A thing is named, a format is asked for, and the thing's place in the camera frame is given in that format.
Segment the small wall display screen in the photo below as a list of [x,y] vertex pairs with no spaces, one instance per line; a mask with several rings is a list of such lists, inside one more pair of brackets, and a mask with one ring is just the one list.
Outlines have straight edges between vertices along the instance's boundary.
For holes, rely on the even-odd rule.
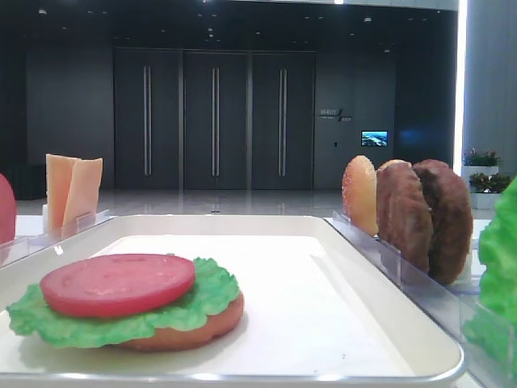
[[387,147],[388,133],[386,131],[362,131],[361,146]]

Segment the clear acrylic rack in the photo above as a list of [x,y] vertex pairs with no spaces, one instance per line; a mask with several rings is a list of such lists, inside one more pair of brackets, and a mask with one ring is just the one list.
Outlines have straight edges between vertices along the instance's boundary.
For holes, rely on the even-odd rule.
[[37,251],[59,245],[65,239],[76,236],[112,218],[114,216],[110,214],[110,211],[104,210],[95,216],[81,216],[71,225],[64,226],[59,230],[39,235],[21,236],[11,242],[3,243],[1,245],[1,266],[4,267]]
[[335,212],[329,223],[466,351],[468,375],[481,387],[516,386],[516,329],[479,302],[479,279],[442,286]]

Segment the sesame bun top half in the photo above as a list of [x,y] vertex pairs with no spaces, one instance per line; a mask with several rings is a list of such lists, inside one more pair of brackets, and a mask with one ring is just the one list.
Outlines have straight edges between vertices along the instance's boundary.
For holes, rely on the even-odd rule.
[[344,213],[364,233],[375,236],[376,222],[376,171],[364,155],[354,157],[343,173],[342,197]]

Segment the red tomato slice on tray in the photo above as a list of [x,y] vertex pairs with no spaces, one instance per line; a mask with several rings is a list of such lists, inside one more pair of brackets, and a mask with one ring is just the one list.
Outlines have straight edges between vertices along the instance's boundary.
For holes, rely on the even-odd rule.
[[55,311],[79,318],[114,318],[165,306],[195,282],[195,265],[175,255],[114,254],[67,264],[40,282]]

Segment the green lettuce on tray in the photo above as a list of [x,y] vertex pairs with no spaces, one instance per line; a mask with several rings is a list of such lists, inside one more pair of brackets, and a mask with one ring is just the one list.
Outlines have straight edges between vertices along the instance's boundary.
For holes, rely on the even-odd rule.
[[195,281],[180,299],[142,314],[123,318],[73,318],[54,311],[37,284],[6,311],[10,329],[21,336],[37,333],[57,348],[100,348],[130,340],[149,340],[161,329],[180,335],[207,329],[209,320],[242,300],[237,279],[210,258],[196,258]]

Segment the green lettuce leaf standing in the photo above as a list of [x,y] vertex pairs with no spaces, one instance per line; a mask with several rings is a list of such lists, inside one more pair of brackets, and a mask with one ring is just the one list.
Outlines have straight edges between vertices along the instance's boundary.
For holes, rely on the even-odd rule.
[[495,216],[480,233],[478,258],[484,306],[464,325],[464,335],[516,377],[516,182],[500,196]]

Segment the orange cheese slice left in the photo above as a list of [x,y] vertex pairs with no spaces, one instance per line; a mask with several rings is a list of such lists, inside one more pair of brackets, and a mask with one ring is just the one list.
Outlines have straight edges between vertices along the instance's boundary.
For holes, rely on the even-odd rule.
[[48,231],[63,226],[66,201],[72,172],[78,158],[46,154],[47,227]]

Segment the clear acrylic rack right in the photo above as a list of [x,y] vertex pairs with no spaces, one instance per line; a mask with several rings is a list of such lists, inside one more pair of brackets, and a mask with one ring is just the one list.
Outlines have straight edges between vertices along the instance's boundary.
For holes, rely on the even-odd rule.
[[516,329],[479,302],[479,279],[442,286],[335,212],[329,223],[466,351],[468,375],[481,387],[516,386]]

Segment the bottom bun on tray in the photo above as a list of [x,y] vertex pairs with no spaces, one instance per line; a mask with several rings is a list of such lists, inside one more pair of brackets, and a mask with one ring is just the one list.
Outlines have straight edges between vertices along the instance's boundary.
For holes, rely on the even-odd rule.
[[209,315],[202,327],[190,331],[179,331],[171,327],[157,328],[150,337],[130,339],[121,344],[113,344],[113,347],[140,352],[186,351],[200,348],[235,329],[242,319],[243,311],[244,296],[240,292],[224,311]]

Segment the white planter with flowers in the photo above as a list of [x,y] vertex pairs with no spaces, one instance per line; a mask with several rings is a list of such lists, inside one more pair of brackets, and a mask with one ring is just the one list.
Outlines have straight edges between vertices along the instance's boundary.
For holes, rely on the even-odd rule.
[[474,209],[493,209],[510,185],[511,177],[499,170],[500,164],[501,159],[494,150],[478,152],[472,148],[465,152],[461,177],[468,186]]

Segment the orange cheese slice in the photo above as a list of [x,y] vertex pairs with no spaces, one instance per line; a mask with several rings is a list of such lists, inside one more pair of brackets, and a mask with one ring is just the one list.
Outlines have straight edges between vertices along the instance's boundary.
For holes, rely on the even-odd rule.
[[46,154],[47,227],[48,231],[63,226],[66,201],[72,172],[78,158]]
[[95,215],[103,175],[103,159],[79,159],[72,168],[72,177],[65,204],[63,225],[85,215]]

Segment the brown meat patty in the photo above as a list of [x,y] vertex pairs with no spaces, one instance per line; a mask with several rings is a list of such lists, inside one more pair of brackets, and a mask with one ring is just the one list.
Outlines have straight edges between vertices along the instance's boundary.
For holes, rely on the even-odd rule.
[[445,162],[427,159],[414,164],[413,170],[431,211],[429,276],[450,285],[463,271],[469,253],[473,232],[469,189]]
[[427,273],[433,225],[422,184],[407,162],[391,162],[377,171],[376,218],[380,238],[403,259]]

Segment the orange cheese slice right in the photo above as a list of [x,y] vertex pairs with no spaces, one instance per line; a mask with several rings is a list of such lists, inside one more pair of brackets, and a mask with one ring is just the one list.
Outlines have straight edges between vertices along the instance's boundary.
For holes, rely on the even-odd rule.
[[72,168],[72,177],[65,204],[63,225],[85,215],[95,215],[103,175],[103,159],[79,159]]

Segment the brown meat patty front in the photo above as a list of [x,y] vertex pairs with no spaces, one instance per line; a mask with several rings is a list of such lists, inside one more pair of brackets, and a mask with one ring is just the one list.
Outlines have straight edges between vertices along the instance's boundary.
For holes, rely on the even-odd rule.
[[391,162],[377,171],[376,218],[380,238],[403,259],[427,273],[433,225],[422,184],[407,162]]

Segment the red tomato slice standing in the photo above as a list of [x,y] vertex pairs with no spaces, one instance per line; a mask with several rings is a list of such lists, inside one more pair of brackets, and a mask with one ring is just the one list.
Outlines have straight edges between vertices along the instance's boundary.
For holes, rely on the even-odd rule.
[[9,181],[0,175],[0,243],[8,243],[15,238],[17,208],[15,196]]

